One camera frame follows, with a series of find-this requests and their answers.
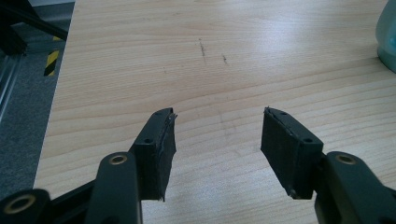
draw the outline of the gray carpet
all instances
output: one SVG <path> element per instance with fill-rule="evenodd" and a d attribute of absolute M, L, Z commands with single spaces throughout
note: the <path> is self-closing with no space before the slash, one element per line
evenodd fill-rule
<path fill-rule="evenodd" d="M 48 14 L 42 17 L 43 20 L 57 14 L 47 21 L 68 29 L 73 6 L 40 7 L 36 11 L 40 16 Z M 22 57 L 15 86 L 0 122 L 0 200 L 21 189 L 30 189 L 34 184 L 63 55 L 61 49 L 55 76 L 44 77 L 50 52 L 47 46 L 52 43 L 52 36 L 25 24 L 18 24 L 14 29 L 28 43 L 29 49 Z M 4 55 L 0 54 L 0 66 L 3 59 Z"/>

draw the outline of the yellow and black striped tape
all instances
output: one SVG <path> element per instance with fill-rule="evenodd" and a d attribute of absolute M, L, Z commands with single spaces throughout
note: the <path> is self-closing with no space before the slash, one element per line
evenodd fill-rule
<path fill-rule="evenodd" d="M 54 41 L 60 40 L 58 37 L 53 37 Z M 44 76 L 49 77 L 55 75 L 55 65 L 56 65 L 56 60 L 58 59 L 59 56 L 59 50 L 53 50 L 52 52 L 49 53 L 49 56 L 47 58 L 47 65 L 46 65 L 46 70 L 44 71 Z"/>

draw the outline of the light wood tabletop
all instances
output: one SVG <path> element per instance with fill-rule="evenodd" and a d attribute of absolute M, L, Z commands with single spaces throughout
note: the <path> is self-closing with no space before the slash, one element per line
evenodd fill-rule
<path fill-rule="evenodd" d="M 173 107 L 166 202 L 143 202 L 146 223 L 317 223 L 260 151 L 271 106 L 396 189 L 396 75 L 375 40 L 386 3 L 77 0 L 35 188 L 94 179 Z"/>

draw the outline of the dark stain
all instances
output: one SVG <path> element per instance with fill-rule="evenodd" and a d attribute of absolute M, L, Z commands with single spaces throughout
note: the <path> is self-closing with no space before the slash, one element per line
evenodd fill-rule
<path fill-rule="evenodd" d="M 224 54 L 221 54 L 221 55 L 223 56 L 223 61 L 224 61 L 224 63 L 228 65 L 228 63 L 227 63 L 227 58 L 225 57 L 225 55 L 224 55 Z"/>
<path fill-rule="evenodd" d="M 204 62 L 206 63 L 206 57 L 205 57 L 206 49 L 205 49 L 204 45 L 202 44 L 202 38 L 199 38 L 198 40 L 199 40 L 199 46 L 201 47 L 202 57 L 204 57 Z"/>

